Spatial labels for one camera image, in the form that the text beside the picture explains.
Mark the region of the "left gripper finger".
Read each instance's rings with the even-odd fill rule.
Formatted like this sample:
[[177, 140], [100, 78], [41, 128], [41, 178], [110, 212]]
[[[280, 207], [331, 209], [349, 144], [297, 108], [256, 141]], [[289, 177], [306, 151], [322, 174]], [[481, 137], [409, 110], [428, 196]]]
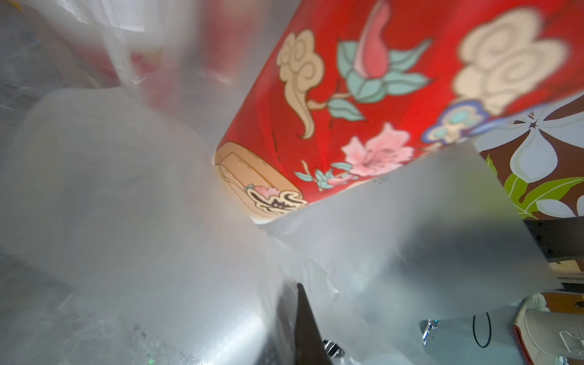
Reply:
[[296, 365], [332, 365], [325, 352], [307, 293], [301, 283], [297, 284], [297, 317], [294, 330]]

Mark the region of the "clear plastic carrier bag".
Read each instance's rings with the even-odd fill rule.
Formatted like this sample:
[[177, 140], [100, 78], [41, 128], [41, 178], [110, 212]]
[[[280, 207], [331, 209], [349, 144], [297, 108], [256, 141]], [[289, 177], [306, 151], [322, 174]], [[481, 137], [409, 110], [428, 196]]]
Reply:
[[103, 87], [123, 86], [219, 142], [296, 1], [23, 1], [46, 41]]

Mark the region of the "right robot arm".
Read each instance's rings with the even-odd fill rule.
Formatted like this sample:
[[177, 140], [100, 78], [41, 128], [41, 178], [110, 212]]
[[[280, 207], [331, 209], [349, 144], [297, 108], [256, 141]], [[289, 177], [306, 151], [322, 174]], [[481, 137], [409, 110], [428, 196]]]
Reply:
[[528, 364], [583, 363], [583, 218], [526, 221], [561, 282], [528, 297], [513, 331]]

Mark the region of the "black lid red cup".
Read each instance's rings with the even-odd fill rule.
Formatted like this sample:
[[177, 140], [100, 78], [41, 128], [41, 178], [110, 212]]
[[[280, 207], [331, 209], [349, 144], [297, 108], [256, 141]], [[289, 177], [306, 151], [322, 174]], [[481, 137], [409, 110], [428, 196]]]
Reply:
[[465, 141], [521, 218], [582, 212], [581, 1], [302, 1], [214, 167], [264, 224]]

